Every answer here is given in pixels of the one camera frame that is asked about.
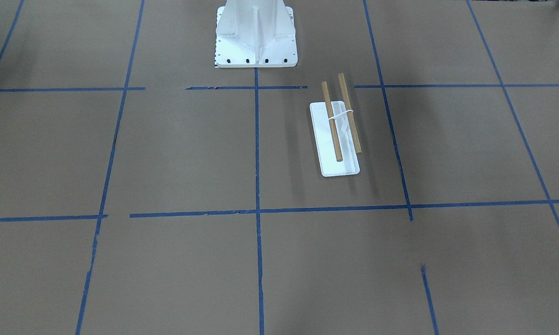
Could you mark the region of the lower wooden rack rod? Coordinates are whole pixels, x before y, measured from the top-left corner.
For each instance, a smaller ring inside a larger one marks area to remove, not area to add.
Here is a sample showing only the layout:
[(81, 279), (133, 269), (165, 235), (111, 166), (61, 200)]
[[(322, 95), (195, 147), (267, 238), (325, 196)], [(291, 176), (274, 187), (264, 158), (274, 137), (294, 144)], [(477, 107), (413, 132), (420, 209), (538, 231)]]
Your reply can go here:
[(332, 100), (330, 98), (330, 91), (328, 89), (327, 82), (321, 82), (321, 89), (322, 89), (324, 103), (325, 103), (326, 112), (328, 116), (328, 123), (330, 125), (330, 135), (332, 139), (333, 150), (335, 153), (336, 161), (341, 162), (343, 161), (343, 155), (342, 155), (342, 150), (339, 142), (339, 136), (337, 133), (337, 126), (336, 126), (336, 121), (334, 119)]

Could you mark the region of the white towel rack base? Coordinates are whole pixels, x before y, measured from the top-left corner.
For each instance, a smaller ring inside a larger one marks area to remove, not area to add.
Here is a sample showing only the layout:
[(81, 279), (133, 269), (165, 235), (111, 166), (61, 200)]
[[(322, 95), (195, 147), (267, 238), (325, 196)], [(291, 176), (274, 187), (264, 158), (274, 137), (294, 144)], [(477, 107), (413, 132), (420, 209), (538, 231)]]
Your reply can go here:
[(352, 110), (343, 101), (332, 101), (329, 117), (325, 102), (309, 105), (315, 136), (318, 163), (324, 177), (340, 177), (360, 173), (353, 133), (348, 120)]

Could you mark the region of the wooden rack rod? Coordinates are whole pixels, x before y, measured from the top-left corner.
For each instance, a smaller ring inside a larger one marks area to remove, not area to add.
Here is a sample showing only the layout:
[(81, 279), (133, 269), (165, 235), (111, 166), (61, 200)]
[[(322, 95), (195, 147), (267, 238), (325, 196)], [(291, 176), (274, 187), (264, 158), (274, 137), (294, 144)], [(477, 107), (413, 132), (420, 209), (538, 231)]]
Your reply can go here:
[(330, 98), (330, 91), (328, 89), (327, 82), (321, 82), (321, 89), (322, 89), (324, 103), (325, 103), (326, 112), (328, 116), (328, 123), (330, 125), (330, 135), (332, 139), (333, 150), (335, 153), (336, 161), (341, 162), (343, 161), (343, 155), (342, 155), (342, 150), (339, 142), (339, 136), (337, 133), (337, 126), (336, 126), (336, 121), (334, 119), (332, 100)]
[(349, 91), (348, 91), (348, 85), (347, 85), (347, 81), (346, 81), (346, 78), (345, 78), (345, 74), (340, 73), (340, 74), (337, 75), (337, 78), (339, 80), (341, 94), (342, 94), (342, 98), (343, 98), (345, 108), (346, 108), (347, 120), (348, 120), (348, 125), (349, 125), (350, 130), (351, 130), (351, 136), (352, 136), (352, 142), (353, 142), (353, 145), (354, 145), (354, 149), (355, 149), (356, 154), (362, 154), (362, 145), (360, 143), (360, 139), (359, 139), (359, 135), (358, 135), (358, 131), (357, 131), (357, 126), (356, 126), (356, 121), (354, 119), (354, 113), (353, 113), (351, 98), (350, 98), (350, 94), (349, 94)]

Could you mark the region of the upper wooden rack rod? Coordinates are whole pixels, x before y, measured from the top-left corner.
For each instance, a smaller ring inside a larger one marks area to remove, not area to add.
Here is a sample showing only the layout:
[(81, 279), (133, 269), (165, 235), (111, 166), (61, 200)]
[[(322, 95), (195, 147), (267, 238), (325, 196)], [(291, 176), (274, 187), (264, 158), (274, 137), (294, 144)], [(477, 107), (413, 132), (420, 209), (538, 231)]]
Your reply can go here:
[(354, 119), (354, 113), (353, 113), (351, 98), (350, 98), (350, 94), (349, 94), (349, 91), (348, 91), (348, 85), (347, 85), (347, 81), (346, 81), (346, 78), (345, 78), (345, 74), (340, 73), (340, 74), (337, 75), (337, 78), (339, 80), (341, 94), (342, 94), (342, 98), (343, 98), (345, 108), (346, 108), (347, 120), (348, 120), (348, 125), (349, 125), (350, 130), (351, 130), (351, 136), (352, 136), (352, 142), (353, 142), (353, 145), (354, 145), (354, 149), (355, 149), (356, 154), (362, 154), (362, 145), (360, 143), (360, 139), (359, 139), (359, 135), (358, 135), (358, 131), (357, 131), (357, 126), (356, 126), (356, 121)]

